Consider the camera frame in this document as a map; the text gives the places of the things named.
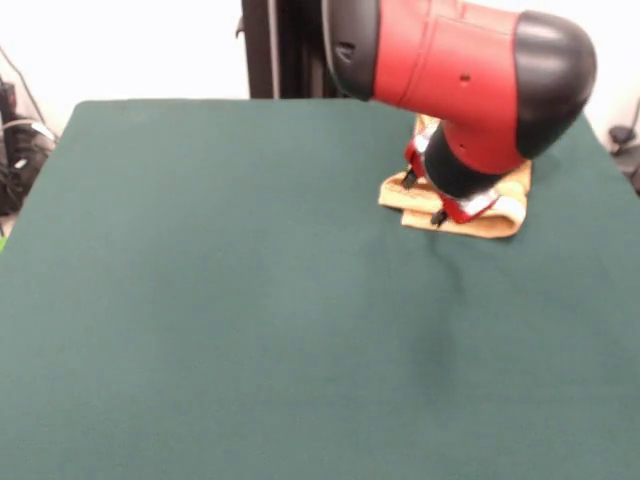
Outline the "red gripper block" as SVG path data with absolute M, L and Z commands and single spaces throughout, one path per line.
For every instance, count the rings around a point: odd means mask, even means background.
M 441 201 L 430 219 L 435 228 L 448 220 L 468 223 L 498 200 L 494 186 L 501 179 L 501 167 L 483 146 L 450 144 L 444 134 L 417 134 L 407 144 L 405 158 L 408 170 L 401 186 L 411 189 L 425 179 Z

